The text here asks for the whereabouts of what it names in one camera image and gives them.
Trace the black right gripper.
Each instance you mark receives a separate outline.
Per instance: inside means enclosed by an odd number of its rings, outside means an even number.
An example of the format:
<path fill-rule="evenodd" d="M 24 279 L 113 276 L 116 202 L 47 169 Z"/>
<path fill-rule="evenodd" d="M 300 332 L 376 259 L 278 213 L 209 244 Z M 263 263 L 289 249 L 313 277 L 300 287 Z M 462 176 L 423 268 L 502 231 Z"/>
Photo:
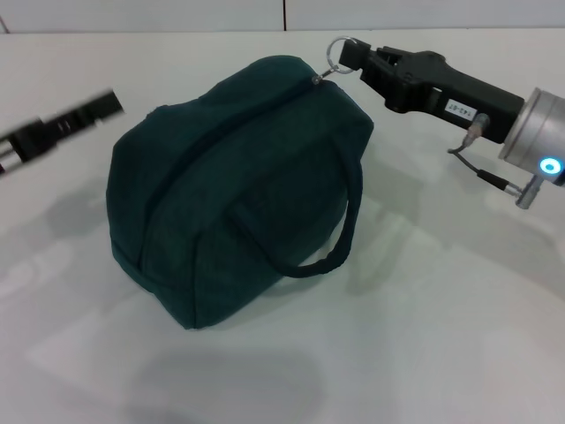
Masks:
<path fill-rule="evenodd" d="M 498 144 L 525 105 L 524 98 L 459 72 L 432 51 L 372 50 L 370 44 L 350 38 L 339 64 L 361 71 L 359 78 L 394 112 L 423 112 L 464 129 L 478 114 L 487 115 L 484 135 Z"/>

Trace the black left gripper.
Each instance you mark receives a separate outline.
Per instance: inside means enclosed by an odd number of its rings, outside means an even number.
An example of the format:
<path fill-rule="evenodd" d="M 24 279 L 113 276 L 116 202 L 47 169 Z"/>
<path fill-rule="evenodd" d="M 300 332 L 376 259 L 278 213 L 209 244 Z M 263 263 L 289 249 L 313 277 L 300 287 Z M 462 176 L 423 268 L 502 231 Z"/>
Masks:
<path fill-rule="evenodd" d="M 78 133 L 124 111 L 113 90 L 99 94 L 47 120 L 33 120 L 0 136 L 0 175 L 53 149 L 60 133 Z"/>

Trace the dark teal lunch bag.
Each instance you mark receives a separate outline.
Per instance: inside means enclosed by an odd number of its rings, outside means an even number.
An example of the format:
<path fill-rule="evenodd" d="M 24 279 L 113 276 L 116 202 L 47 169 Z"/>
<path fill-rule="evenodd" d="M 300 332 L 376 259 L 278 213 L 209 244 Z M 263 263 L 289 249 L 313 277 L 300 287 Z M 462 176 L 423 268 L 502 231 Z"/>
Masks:
<path fill-rule="evenodd" d="M 301 58 L 252 62 L 116 143 L 112 253 L 186 329 L 228 319 L 285 277 L 327 274 L 350 254 L 372 132 Z"/>

